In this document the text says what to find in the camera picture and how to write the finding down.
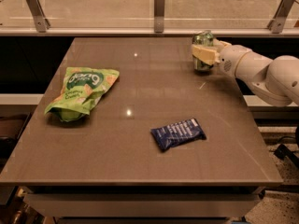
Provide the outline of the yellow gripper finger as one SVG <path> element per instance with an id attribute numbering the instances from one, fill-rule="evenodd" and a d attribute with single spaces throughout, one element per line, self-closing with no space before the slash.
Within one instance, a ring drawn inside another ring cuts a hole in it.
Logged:
<path id="1" fill-rule="evenodd" d="M 213 65 L 220 61 L 220 54 L 215 47 L 192 44 L 192 55 L 208 65 Z"/>
<path id="2" fill-rule="evenodd" d="M 224 49 L 228 46 L 231 46 L 231 43 L 219 40 L 217 38 L 214 38 L 213 39 L 213 46 L 218 48 L 218 49 Z"/>

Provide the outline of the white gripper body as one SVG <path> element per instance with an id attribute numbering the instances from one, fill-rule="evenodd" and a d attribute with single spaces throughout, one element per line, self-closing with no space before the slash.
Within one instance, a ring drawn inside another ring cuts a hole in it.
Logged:
<path id="1" fill-rule="evenodd" d="M 251 49 L 241 45 L 225 47 L 220 53 L 220 70 L 229 77 L 235 77 L 235 71 L 241 58 L 249 52 L 251 52 Z"/>

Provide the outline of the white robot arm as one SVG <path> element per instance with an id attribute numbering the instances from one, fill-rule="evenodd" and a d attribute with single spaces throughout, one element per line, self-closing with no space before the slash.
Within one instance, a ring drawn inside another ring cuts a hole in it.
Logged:
<path id="1" fill-rule="evenodd" d="M 290 55 L 270 59 L 241 45 L 213 40 L 212 46 L 192 44 L 192 55 L 219 66 L 228 77 L 243 81 L 266 103 L 284 107 L 299 105 L 299 59 Z"/>

